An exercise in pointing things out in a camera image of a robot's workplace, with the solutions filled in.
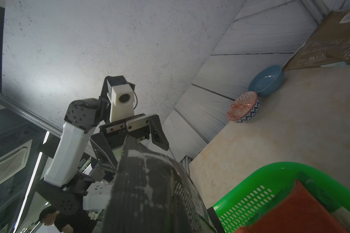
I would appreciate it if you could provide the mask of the black snack bag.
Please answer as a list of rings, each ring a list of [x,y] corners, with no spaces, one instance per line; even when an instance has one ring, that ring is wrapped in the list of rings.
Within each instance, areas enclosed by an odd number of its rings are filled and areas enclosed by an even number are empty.
[[[131,136],[122,147],[104,233],[215,233],[204,202],[176,160]]]

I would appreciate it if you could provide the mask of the person in black shirt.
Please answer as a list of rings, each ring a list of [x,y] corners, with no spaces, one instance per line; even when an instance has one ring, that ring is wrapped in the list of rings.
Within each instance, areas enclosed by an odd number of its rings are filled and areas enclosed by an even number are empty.
[[[41,211],[39,221],[46,226],[54,225],[60,233],[94,233],[99,221],[91,219],[84,210],[65,215],[50,206]]]

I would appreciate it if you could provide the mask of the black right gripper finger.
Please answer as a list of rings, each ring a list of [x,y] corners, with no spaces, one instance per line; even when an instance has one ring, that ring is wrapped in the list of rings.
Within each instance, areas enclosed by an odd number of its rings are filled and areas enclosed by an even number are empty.
[[[218,215],[216,214],[215,210],[213,207],[210,207],[207,209],[207,213],[210,217],[210,220],[212,222],[212,224],[214,225],[216,232],[217,233],[225,233],[225,230],[219,220]]]

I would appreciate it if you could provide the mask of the red patterned bowl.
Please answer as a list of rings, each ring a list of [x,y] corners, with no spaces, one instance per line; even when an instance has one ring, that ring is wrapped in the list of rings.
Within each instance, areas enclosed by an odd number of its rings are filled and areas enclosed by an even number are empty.
[[[249,91],[237,98],[227,111],[227,119],[235,123],[246,123],[255,119],[260,107],[256,92]]]

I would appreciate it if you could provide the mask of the olive brown Lerna bag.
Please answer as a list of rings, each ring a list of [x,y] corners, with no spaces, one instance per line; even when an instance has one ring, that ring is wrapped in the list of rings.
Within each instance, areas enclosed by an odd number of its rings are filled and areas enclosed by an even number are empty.
[[[350,9],[332,11],[284,65],[283,70],[350,65]]]

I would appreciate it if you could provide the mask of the green plastic basket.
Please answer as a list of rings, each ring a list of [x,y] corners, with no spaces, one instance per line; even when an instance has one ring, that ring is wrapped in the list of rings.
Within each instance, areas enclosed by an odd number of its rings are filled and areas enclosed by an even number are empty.
[[[350,217],[350,191],[347,188],[308,165],[279,162],[256,170],[213,206],[222,232],[232,233],[256,221],[268,211],[270,204],[289,193],[294,180],[309,188],[331,214],[345,211]]]

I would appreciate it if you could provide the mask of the blue bowl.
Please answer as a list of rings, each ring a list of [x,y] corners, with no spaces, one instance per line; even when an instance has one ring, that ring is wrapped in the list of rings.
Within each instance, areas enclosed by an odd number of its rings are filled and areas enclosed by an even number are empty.
[[[258,73],[250,82],[248,91],[254,91],[258,97],[268,97],[275,93],[284,82],[282,67],[274,65]]]

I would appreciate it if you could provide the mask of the cassava chips bag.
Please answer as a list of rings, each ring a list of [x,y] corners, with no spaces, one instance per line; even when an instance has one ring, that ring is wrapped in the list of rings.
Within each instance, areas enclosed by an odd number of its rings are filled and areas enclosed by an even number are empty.
[[[294,180],[239,233],[350,233],[350,211],[312,179]]]

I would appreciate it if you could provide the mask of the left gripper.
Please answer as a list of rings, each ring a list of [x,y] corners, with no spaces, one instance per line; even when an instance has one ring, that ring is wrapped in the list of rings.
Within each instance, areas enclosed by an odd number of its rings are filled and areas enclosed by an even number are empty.
[[[138,142],[148,140],[151,135],[152,143],[159,148],[168,151],[169,142],[163,131],[159,116],[154,114],[149,117],[149,123],[141,124],[141,128],[127,126],[128,121],[146,119],[148,115],[139,114],[121,119],[109,124],[99,126],[99,132],[90,137],[90,142],[99,164],[110,172],[116,172],[118,161],[113,153],[123,146],[127,135],[135,138]]]

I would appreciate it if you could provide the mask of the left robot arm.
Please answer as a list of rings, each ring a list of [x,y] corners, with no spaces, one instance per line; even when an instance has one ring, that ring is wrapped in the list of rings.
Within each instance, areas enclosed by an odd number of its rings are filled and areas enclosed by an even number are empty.
[[[36,191],[52,207],[65,215],[79,210],[105,209],[110,199],[110,185],[101,185],[78,171],[88,143],[102,169],[116,173],[114,150],[127,136],[169,149],[168,140],[156,114],[134,114],[128,95],[112,101],[105,97],[73,101],[65,115],[64,130],[52,163],[36,184]]]

